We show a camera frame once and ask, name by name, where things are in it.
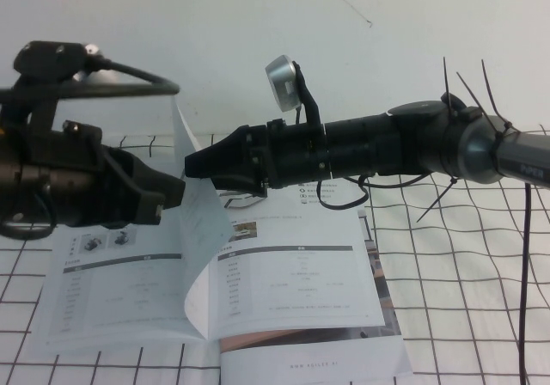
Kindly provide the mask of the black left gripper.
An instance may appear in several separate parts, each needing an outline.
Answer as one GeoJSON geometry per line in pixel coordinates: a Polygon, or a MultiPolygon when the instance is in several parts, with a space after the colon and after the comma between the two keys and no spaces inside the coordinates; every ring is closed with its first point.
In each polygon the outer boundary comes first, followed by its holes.
{"type": "Polygon", "coordinates": [[[15,223],[47,224],[54,215],[72,227],[159,224],[159,205],[181,204],[183,179],[101,141],[101,128],[72,120],[62,131],[17,125],[15,223]],[[109,185],[104,156],[114,175],[109,185]]]}

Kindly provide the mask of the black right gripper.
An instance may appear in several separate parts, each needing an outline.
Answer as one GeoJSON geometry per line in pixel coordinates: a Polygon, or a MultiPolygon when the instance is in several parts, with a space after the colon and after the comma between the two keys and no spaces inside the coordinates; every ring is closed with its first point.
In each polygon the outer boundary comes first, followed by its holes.
{"type": "Polygon", "coordinates": [[[211,178],[217,190],[253,196],[266,196],[267,186],[327,180],[331,172],[324,125],[286,125],[276,119],[250,130],[241,126],[187,156],[185,173],[190,178],[211,178]],[[250,158],[256,175],[223,176],[244,169],[250,158]]]}

